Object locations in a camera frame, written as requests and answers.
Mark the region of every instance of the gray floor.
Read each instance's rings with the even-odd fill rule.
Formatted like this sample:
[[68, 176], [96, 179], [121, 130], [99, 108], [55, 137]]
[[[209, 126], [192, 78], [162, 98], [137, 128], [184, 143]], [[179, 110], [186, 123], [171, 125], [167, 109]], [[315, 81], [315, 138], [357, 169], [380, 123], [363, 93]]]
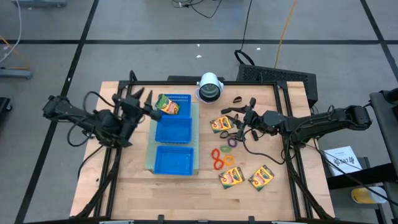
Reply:
[[[22, 10], [22, 39], [78, 40], [92, 0], [69, 1], [63, 9]], [[367, 0], [385, 39], [398, 39], [394, 0]], [[240, 39], [249, 1], [225, 0], [212, 19], [191, 9], [174, 9], [169, 0], [100, 0], [88, 39]], [[293, 0], [253, 0], [247, 39], [279, 39]], [[198, 10], [210, 14], [217, 2], [205, 1]], [[17, 8], [0, 1], [0, 34], [18, 35]], [[286, 39], [376, 40], [359, 1], [300, 0], [287, 29]], [[30, 60], [31, 80], [0, 79], [0, 96], [10, 97], [14, 110], [0, 132], [0, 222], [12, 223], [41, 150], [49, 122], [41, 109], [49, 95], [60, 93], [77, 45], [21, 44], [18, 50]], [[139, 80], [166, 80], [169, 75], [202, 75], [214, 72], [236, 79], [238, 62], [233, 44], [185, 45], [85, 45], [68, 97], [81, 105], [83, 95], [98, 91], [105, 80], [125, 80], [133, 69]], [[398, 46], [389, 45], [398, 57]], [[247, 44], [244, 51], [256, 64], [272, 67], [277, 45]], [[20, 66], [15, 55], [1, 66]], [[397, 80], [380, 45], [283, 45], [279, 68], [317, 74], [319, 102], [324, 111], [365, 105], [371, 92], [389, 90]], [[93, 108], [94, 101], [89, 102]], [[358, 156], [368, 156], [372, 166], [389, 162], [378, 125], [364, 132], [340, 131], [320, 141], [323, 149], [350, 145]], [[76, 172], [85, 146], [66, 143], [69, 124], [60, 124], [53, 138], [44, 170], [26, 222], [67, 218], [76, 187]], [[78, 141], [78, 131], [73, 139]], [[343, 220], [375, 222], [374, 212], [335, 208]]]

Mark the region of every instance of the yellow cable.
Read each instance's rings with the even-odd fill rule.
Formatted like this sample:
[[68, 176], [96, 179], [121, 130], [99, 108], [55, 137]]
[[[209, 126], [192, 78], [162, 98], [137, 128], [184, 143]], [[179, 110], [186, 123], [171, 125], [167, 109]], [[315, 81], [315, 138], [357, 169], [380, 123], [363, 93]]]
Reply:
[[7, 69], [24, 69], [24, 70], [30, 70], [29, 61], [26, 60], [25, 57], [22, 56], [22, 54], [19, 53], [19, 52], [17, 51], [17, 49], [15, 49], [11, 44], [9, 44], [8, 41], [6, 41], [5, 38], [4, 38], [2, 35], [0, 35], [0, 39], [1, 39], [8, 47], [10, 47], [11, 49], [13, 49], [12, 52], [14, 52], [16, 55], [18, 55], [18, 56], [19, 56], [19, 59], [25, 61], [25, 63], [27, 64], [27, 67], [12, 67], [12, 68], [7, 68]]
[[284, 31], [282, 32], [282, 35], [281, 35], [281, 37], [280, 37], [279, 46], [278, 46], [278, 52], [277, 52], [277, 54], [276, 54], [276, 60], [275, 60], [274, 68], [276, 68], [276, 65], [278, 64], [278, 58], [279, 58], [280, 47], [282, 46], [282, 40], [284, 39], [285, 31], [286, 31], [286, 28], [287, 28], [287, 26], [288, 26], [288, 24], [289, 24], [289, 22], [290, 22], [290, 18], [292, 17], [293, 10], [294, 10], [294, 7], [296, 6], [296, 3], [297, 3], [297, 0], [294, 0], [292, 9], [290, 10], [289, 16], [288, 16], [288, 18], [287, 18], [287, 20], [286, 20], [286, 24], [285, 24], [285, 27], [284, 27]]

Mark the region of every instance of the purple rubber band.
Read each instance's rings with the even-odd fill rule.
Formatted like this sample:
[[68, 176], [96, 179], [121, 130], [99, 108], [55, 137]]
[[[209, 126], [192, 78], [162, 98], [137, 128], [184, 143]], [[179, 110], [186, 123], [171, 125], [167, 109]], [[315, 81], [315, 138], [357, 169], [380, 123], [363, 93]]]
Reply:
[[237, 140], [234, 137], [231, 137], [231, 138], [228, 139], [228, 145], [231, 146], [231, 147], [236, 147], [238, 145], [238, 142], [237, 142]]

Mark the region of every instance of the green rubber band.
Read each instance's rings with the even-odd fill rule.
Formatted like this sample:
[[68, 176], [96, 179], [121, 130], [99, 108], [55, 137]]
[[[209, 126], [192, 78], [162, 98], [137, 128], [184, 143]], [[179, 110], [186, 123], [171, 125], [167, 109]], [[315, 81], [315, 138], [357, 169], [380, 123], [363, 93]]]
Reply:
[[232, 148], [229, 146], [220, 146], [221, 152], [231, 152]]

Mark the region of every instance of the blue plastic bin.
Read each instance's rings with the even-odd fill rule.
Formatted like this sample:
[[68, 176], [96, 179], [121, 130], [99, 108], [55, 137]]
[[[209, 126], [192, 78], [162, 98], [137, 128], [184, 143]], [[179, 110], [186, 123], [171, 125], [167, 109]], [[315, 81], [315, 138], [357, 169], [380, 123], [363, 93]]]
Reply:
[[163, 116], [157, 123], [155, 141], [165, 143], [190, 143], [192, 118]]
[[162, 116], [188, 116], [191, 117], [191, 95], [189, 94], [166, 94], [168, 99], [172, 100], [173, 102], [178, 103], [180, 105], [180, 111], [178, 114], [170, 115], [163, 111], [160, 111]]
[[193, 175], [193, 148], [157, 146], [154, 173]]

